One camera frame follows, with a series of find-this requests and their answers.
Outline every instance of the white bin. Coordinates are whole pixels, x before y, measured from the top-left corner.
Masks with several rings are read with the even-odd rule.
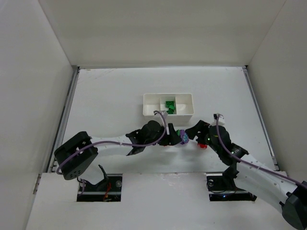
[[[168,110],[166,101],[175,101],[176,107],[174,114],[167,116],[169,123],[188,122],[194,115],[191,93],[146,93],[143,97],[143,115],[151,119],[155,110]]]

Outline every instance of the screw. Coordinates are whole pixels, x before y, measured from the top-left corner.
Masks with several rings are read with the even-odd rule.
[[[116,182],[115,182],[115,186],[116,186],[117,188],[120,188],[121,185],[122,185],[121,181],[116,181]]]

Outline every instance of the purple cable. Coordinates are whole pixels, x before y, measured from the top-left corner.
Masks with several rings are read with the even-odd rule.
[[[78,196],[81,196],[84,193],[84,190],[85,190],[85,180],[81,179],[81,181],[82,181],[82,191]]]
[[[137,145],[137,144],[131,144],[131,143],[120,143],[120,142],[117,142],[117,141],[111,141],[111,140],[102,140],[102,141],[98,141],[98,142],[95,142],[93,144],[90,144],[90,145],[87,145],[85,147],[83,147],[82,149],[74,152],[72,155],[70,155],[68,158],[65,159],[65,161],[63,161],[57,168],[57,174],[58,175],[62,175],[62,173],[60,172],[61,168],[67,163],[69,162],[72,158],[74,158],[77,154],[81,153],[82,151],[92,147],[92,146],[95,146],[95,145],[101,145],[101,144],[115,144],[115,145],[123,145],[123,146],[132,146],[132,147],[147,147],[147,146],[150,146],[150,145],[155,145],[157,144],[163,137],[164,137],[164,134],[166,132],[166,120],[165,118],[163,117],[163,114],[159,111],[154,111],[154,113],[158,113],[162,120],[163,120],[163,124],[164,124],[164,130],[163,130],[163,133],[161,135],[161,137],[159,137],[158,140],[154,141],[153,143],[150,143],[150,144],[145,144],[145,145]]]
[[[275,175],[275,176],[279,176],[279,177],[284,178],[284,179],[286,179],[286,180],[288,180],[288,181],[291,181],[291,182],[295,183],[297,186],[301,186],[301,187],[303,187],[304,189],[307,190],[307,186],[306,186],[306,185],[300,183],[299,181],[297,181],[297,180],[295,180],[295,179],[292,179],[292,178],[290,178],[290,177],[288,177],[288,176],[281,175],[281,174],[279,174],[279,173],[277,173],[277,172],[274,172],[274,171],[271,171],[271,170],[268,170],[268,169],[264,169],[264,168],[258,167],[257,165],[252,164],[252,163],[250,163],[250,162],[248,162],[248,161],[242,160],[241,158],[239,158],[239,157],[237,157],[236,155],[232,154],[232,153],[226,148],[226,146],[224,145],[224,143],[223,143],[223,141],[222,141],[222,139],[221,139],[221,137],[220,137],[219,118],[220,118],[220,114],[217,115],[217,119],[216,119],[216,132],[217,132],[217,136],[218,136],[218,138],[219,138],[219,141],[220,141],[220,143],[221,143],[223,149],[224,149],[231,157],[235,158],[238,162],[242,162],[242,163],[247,164],[247,165],[249,165],[249,166],[251,166],[251,167],[253,167],[253,168],[259,169],[259,170],[261,170],[261,171],[263,171],[263,172],[266,172],[266,173],[269,173],[269,174],[272,174],[272,175]]]

